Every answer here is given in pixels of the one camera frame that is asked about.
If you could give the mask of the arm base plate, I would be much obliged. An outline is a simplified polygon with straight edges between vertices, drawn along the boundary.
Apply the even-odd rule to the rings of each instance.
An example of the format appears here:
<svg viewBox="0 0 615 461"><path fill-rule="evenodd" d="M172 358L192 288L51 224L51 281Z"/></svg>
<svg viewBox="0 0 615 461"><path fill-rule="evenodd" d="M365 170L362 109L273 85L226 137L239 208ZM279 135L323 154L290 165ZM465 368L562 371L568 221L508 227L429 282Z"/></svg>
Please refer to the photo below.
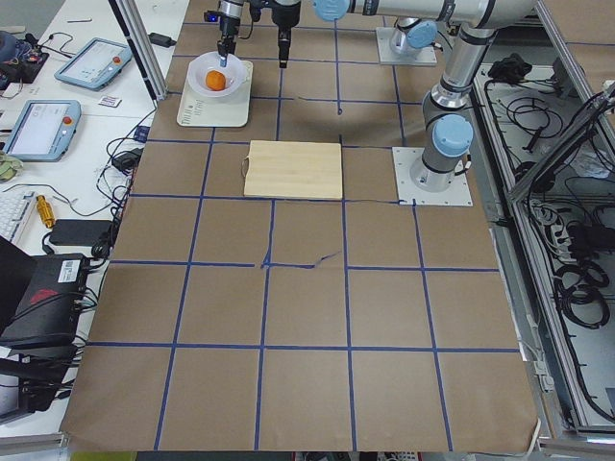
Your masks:
<svg viewBox="0 0 615 461"><path fill-rule="evenodd" d="M404 206L472 206L462 159L449 173L435 173L423 162L424 149L394 147L393 166L398 202Z"/></svg>
<svg viewBox="0 0 615 461"><path fill-rule="evenodd" d="M380 64L436 66L433 48L437 32L407 32L397 28L376 29Z"/></svg>

